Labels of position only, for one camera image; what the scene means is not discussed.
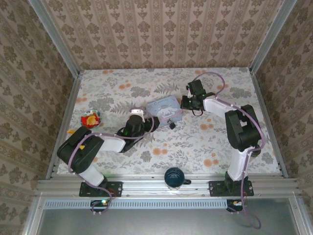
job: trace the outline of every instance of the aluminum frame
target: aluminum frame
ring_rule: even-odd
[[[64,111],[64,117],[60,126],[60,131],[57,137],[57,140],[55,142],[54,148],[53,148],[53,152],[52,152],[52,157],[51,157],[51,161],[49,164],[49,168],[47,171],[47,174],[45,176],[45,179],[48,180],[51,178],[51,174],[53,172],[53,168],[55,166],[55,164],[57,164],[59,162],[59,158],[57,156],[57,151],[58,148],[61,146],[61,144],[65,141],[66,135],[67,135],[67,129],[69,127],[69,123],[72,117],[72,113],[74,110],[74,106],[75,106],[75,101],[77,99],[77,94],[80,88],[80,83],[82,80],[82,76],[83,73],[81,73],[77,79],[74,80],[73,86],[72,86],[72,90],[70,92],[69,98],[68,98],[68,102],[67,102],[67,106],[65,108]]]
[[[280,30],[282,29],[284,23],[287,20],[291,10],[296,4],[297,0],[285,0],[283,1],[281,7],[278,10],[277,15],[275,16],[271,26],[268,29],[268,32],[262,41],[261,46],[259,47],[250,68],[253,73],[256,73],[259,67],[261,66],[263,60],[265,59],[270,47],[273,45],[275,39],[277,38]]]
[[[285,166],[282,154],[280,152],[280,149],[279,149],[279,146],[277,143],[277,139],[276,139],[275,134],[274,134],[274,129],[273,129],[273,126],[270,122],[268,111],[266,109],[266,106],[265,106],[265,103],[264,103],[264,100],[263,100],[261,90],[260,90],[258,81],[256,79],[255,73],[251,72],[251,78],[252,78],[253,86],[255,88],[256,95],[258,97],[258,100],[259,100],[259,103],[261,106],[261,111],[262,111],[262,114],[263,114],[263,117],[265,120],[265,125],[266,125],[266,128],[268,129],[268,135],[269,135],[269,138],[271,140],[276,159],[277,159],[279,166],[280,166],[280,170],[282,171],[283,176],[285,178],[288,178],[289,176],[288,176],[288,173],[286,170],[286,166]]]
[[[65,111],[65,116],[60,128],[57,142],[53,151],[52,160],[47,173],[47,180],[38,182],[35,198],[30,208],[30,213],[26,221],[23,235],[36,235],[40,226],[45,201],[47,199],[70,199],[81,200],[90,199],[89,197],[79,197],[79,188],[81,180],[75,175],[58,175],[58,158],[56,150],[65,140],[66,130],[69,126],[71,113],[73,112],[75,100],[79,91],[82,74],[76,79],[70,98]],[[269,121],[268,114],[257,85],[256,77],[251,75],[258,100],[261,105],[263,116],[268,128],[273,148],[278,162],[282,170],[282,174],[250,174],[249,179],[252,181],[255,196],[249,197],[249,200],[265,199],[265,198],[288,198],[296,224],[300,234],[312,234],[311,223],[308,219],[303,200],[300,198],[300,190],[297,186],[296,179],[288,178],[287,171],[282,161],[281,154]],[[212,200],[216,197],[210,197],[208,190],[208,182],[212,180],[223,180],[222,174],[186,174],[186,178],[193,183],[191,185],[183,185],[179,190],[169,190],[164,183],[163,175],[112,175],[109,181],[122,181],[123,194],[121,198],[115,200]],[[220,199],[239,199],[239,197],[219,197]],[[95,197],[92,199],[103,199],[103,197]]]
[[[71,56],[66,44],[64,43],[62,36],[60,35],[58,29],[54,25],[50,14],[46,10],[44,4],[40,0],[29,0],[30,5],[36,12],[39,20],[43,23],[46,31],[48,32],[50,38],[52,39],[54,45],[56,46],[58,52],[62,56],[64,62],[66,63],[68,69],[72,73],[73,77],[76,79],[79,74],[79,68]]]

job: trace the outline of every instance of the floral tablecloth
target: floral tablecloth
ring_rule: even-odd
[[[250,162],[248,172],[279,173],[247,68],[87,70],[82,76],[69,128],[80,127],[80,116],[86,110],[98,109],[102,123],[93,131],[116,133],[125,126],[131,107],[170,95],[180,102],[181,96],[187,95],[187,83],[202,71],[214,71],[225,78],[226,88],[220,98],[254,107],[267,144],[261,155]],[[217,76],[203,75],[200,79],[207,93],[221,88]],[[162,174],[173,166],[185,173],[209,174],[225,173],[230,159],[225,121],[211,113],[195,117],[184,110],[182,121],[176,123],[174,130],[160,128],[126,153],[98,152],[93,162],[103,174]],[[67,165],[61,162],[58,174],[65,173]]]

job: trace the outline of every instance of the metal floor panel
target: metal floor panel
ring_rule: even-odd
[[[298,235],[288,199],[249,200],[261,230],[219,210],[44,210],[37,235]]]

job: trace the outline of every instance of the mounting plate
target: mounting plate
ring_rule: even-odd
[[[112,197],[121,197],[123,191],[123,182],[107,182],[106,189],[111,191]],[[80,197],[108,197],[109,195],[103,190],[92,188],[85,182],[82,182],[79,190]]]
[[[226,188],[225,181],[209,181],[209,190],[211,197],[240,197],[240,185],[232,192],[229,192]],[[245,181],[244,192],[246,193],[245,196],[254,196],[251,181]]]

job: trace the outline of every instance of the patterned wallpaper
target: patterned wallpaper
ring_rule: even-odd
[[[43,0],[81,70],[248,67],[283,0]]]
[[[313,221],[313,0],[299,0],[257,71],[287,170]]]
[[[21,232],[73,78],[25,0],[0,0],[0,234]]]

